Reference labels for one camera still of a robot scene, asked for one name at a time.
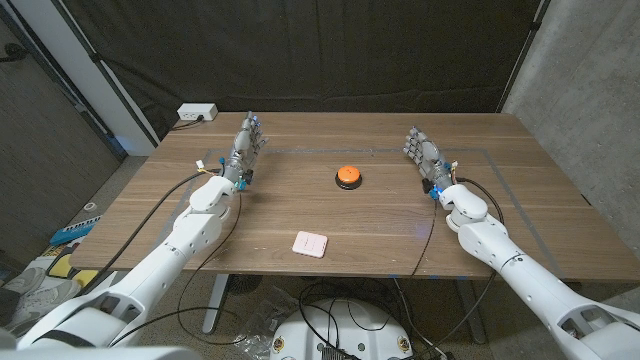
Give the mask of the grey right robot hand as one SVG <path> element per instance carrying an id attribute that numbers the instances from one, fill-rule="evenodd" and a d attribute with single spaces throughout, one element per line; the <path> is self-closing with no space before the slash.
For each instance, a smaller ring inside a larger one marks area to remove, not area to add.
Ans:
<path id="1" fill-rule="evenodd" d="M 406 136 L 403 152 L 417 165 L 428 187 L 426 192 L 435 200 L 441 193 L 454 185 L 452 165 L 448 163 L 437 145 L 417 127 L 412 127 Z"/>

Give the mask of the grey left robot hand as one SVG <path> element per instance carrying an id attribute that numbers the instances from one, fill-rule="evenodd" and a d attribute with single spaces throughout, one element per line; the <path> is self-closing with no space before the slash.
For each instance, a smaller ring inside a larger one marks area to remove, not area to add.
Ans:
<path id="1" fill-rule="evenodd" d="M 258 117 L 248 111 L 225 160 L 222 177 L 231 181 L 238 191 L 251 184 L 259 153 L 269 142 L 260 127 Z"/>

